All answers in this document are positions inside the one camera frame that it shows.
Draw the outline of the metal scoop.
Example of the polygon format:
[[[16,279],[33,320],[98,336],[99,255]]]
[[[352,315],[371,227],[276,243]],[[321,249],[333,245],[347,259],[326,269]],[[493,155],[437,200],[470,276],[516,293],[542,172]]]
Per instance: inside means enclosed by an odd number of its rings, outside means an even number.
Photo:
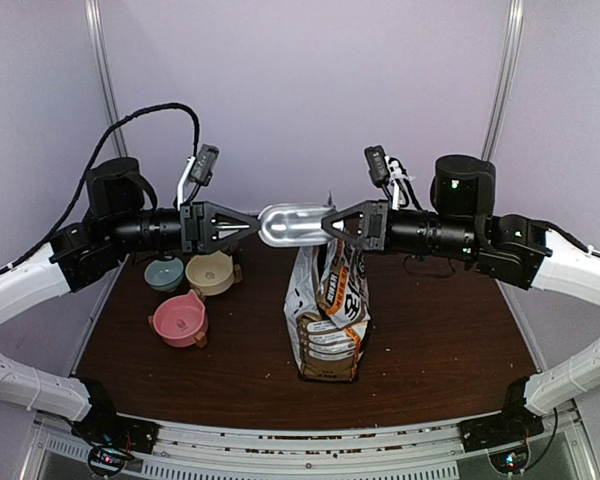
[[[256,235],[269,247],[320,246],[333,237],[322,230],[321,219],[334,205],[317,203],[277,203],[263,208]]]

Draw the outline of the cream pet bowl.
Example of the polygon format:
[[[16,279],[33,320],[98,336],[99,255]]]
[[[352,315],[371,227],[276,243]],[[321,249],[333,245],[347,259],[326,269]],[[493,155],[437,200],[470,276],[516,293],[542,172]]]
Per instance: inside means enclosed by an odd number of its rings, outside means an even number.
[[[241,267],[221,251],[194,256],[186,264],[185,277],[201,297],[220,295],[243,279]]]

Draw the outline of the dog food bag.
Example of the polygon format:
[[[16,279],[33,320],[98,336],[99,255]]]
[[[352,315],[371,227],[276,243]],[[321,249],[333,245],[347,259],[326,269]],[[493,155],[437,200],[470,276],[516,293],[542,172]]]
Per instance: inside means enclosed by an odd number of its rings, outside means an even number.
[[[336,238],[298,247],[283,312],[302,379],[355,381],[371,323],[362,250]]]

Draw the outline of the pink pet bowl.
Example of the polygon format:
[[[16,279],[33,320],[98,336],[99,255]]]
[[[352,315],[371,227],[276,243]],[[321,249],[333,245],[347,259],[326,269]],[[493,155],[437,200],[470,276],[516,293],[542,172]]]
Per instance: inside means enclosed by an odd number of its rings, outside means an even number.
[[[148,322],[163,342],[171,347],[204,348],[208,343],[206,306],[193,290],[161,303],[148,317]]]

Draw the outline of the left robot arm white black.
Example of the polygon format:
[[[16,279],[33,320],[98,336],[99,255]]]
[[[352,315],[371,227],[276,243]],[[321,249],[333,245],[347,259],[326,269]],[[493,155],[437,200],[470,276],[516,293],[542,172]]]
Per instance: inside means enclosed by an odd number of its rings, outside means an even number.
[[[58,230],[28,259],[0,274],[0,326],[97,282],[131,253],[211,254],[259,229],[254,216],[211,202],[159,207],[138,160],[131,157],[88,170],[86,186],[84,219]],[[1,353],[0,401],[84,422],[103,444],[117,442],[124,433],[122,419],[97,382],[56,376]]]

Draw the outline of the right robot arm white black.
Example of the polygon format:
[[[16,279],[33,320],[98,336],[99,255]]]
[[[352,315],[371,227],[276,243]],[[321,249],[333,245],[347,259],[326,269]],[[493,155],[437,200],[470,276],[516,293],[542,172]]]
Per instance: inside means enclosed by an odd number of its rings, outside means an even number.
[[[432,210],[365,201],[321,220],[322,229],[361,250],[458,260],[524,290],[554,291],[600,306],[600,252],[546,221],[494,213],[496,168],[475,157],[438,158]],[[561,364],[512,383],[493,419],[499,440],[515,440],[563,402],[600,385],[600,337]]]

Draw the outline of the white ceramic bowl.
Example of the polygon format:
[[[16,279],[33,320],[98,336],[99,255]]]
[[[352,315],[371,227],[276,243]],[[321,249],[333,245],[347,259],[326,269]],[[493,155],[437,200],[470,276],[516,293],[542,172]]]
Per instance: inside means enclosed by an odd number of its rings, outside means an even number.
[[[179,256],[173,252],[161,252],[156,257],[156,259],[159,261],[171,261],[178,258]]]

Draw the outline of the teal ceramic bowl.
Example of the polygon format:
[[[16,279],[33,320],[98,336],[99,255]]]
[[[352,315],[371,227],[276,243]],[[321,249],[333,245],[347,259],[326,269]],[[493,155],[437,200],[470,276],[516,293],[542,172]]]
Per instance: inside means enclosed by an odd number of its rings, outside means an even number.
[[[172,292],[184,278],[184,263],[179,258],[154,260],[144,270],[144,281],[159,292]]]

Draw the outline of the front aluminium rail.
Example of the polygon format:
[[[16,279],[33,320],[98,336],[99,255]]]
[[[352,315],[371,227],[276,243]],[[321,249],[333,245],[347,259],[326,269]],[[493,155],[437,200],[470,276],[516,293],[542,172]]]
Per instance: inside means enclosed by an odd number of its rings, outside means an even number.
[[[576,406],[544,432],[470,451],[457,419],[344,430],[251,430],[160,421],[117,479],[598,479]]]

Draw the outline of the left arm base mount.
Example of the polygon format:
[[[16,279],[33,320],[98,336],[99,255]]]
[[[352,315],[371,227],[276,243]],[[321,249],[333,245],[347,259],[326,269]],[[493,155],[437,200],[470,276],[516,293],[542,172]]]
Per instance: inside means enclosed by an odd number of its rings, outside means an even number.
[[[124,453],[153,452],[159,425],[155,422],[116,415],[108,421],[85,419],[69,421],[72,434],[88,445],[113,447]]]

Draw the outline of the left aluminium frame post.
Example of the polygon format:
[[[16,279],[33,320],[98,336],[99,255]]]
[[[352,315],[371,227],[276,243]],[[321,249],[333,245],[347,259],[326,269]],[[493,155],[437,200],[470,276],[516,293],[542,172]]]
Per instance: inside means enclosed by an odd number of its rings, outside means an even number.
[[[100,2],[85,1],[88,32],[96,61],[106,119],[114,125],[120,119],[108,62]],[[139,163],[128,155],[122,127],[105,135],[111,141],[116,158],[93,165],[86,174],[89,214],[103,221],[117,221],[140,212],[145,203],[144,179]]]

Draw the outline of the aluminium frame post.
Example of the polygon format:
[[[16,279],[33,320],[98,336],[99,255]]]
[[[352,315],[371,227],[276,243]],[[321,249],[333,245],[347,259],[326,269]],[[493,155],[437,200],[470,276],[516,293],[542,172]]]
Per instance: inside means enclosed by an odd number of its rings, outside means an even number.
[[[114,125],[120,119],[108,62],[100,2],[85,1],[88,32],[96,61],[106,119]],[[139,163],[128,155],[122,127],[105,135],[111,141],[116,158],[93,165],[86,174],[89,214],[103,221],[117,221],[140,212],[145,203],[144,179]]]
[[[498,75],[479,159],[491,163],[497,150],[513,85],[524,28],[525,2],[511,0],[504,28]]]

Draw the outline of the right aluminium frame post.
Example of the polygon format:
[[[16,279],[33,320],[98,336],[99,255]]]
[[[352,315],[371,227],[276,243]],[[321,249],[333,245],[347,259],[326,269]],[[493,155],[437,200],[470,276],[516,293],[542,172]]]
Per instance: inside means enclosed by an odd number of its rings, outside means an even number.
[[[479,159],[491,163],[497,150],[513,85],[524,28],[525,2],[511,0],[504,28],[498,75]]]

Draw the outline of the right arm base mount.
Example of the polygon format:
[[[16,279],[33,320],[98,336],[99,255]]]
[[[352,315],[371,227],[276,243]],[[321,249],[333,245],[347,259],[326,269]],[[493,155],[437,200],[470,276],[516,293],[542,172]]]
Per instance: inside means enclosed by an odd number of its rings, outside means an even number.
[[[507,419],[501,413],[464,420],[457,427],[466,453],[523,442],[544,432],[541,417]]]

